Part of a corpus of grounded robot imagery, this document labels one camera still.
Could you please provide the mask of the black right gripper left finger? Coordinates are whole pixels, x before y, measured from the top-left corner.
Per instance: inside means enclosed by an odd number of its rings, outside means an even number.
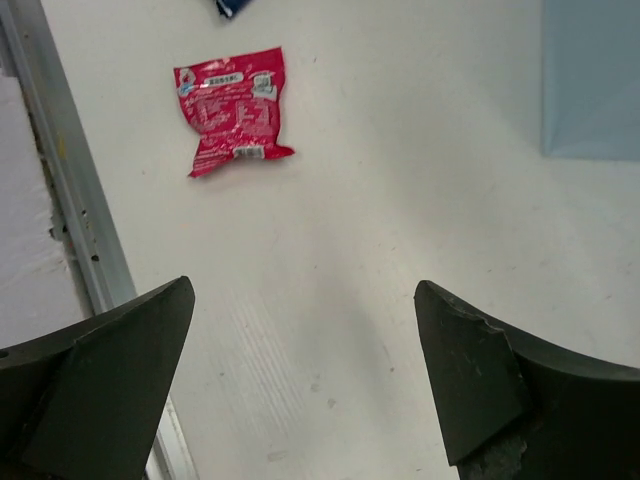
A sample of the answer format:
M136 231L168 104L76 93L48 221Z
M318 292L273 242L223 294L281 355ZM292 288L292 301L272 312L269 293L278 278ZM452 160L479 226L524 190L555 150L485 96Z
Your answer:
M2 478L143 478L194 304L182 276L2 349Z

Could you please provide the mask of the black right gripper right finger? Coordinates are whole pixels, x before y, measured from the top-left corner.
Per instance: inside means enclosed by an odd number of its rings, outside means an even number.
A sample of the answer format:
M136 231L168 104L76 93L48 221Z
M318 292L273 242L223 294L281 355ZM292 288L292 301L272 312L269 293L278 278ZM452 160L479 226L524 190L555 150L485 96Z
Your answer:
M414 304L459 478L638 478L638 369L538 338L432 281L418 283Z

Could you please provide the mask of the red snack packet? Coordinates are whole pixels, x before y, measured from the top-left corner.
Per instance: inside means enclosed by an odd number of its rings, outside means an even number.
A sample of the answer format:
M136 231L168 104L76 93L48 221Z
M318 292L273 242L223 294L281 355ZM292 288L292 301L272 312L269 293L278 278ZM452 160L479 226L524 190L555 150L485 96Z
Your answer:
M279 160L286 68L280 47L173 69L186 122L199 135L190 176L203 177L236 159Z

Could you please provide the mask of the blue vinegar chips bag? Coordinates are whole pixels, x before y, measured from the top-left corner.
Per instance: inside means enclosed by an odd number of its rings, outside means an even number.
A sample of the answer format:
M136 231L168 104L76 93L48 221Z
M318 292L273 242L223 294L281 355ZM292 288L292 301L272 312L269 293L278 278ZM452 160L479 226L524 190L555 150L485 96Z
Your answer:
M224 21L236 18L252 0L205 0L203 4L209 8L212 15Z

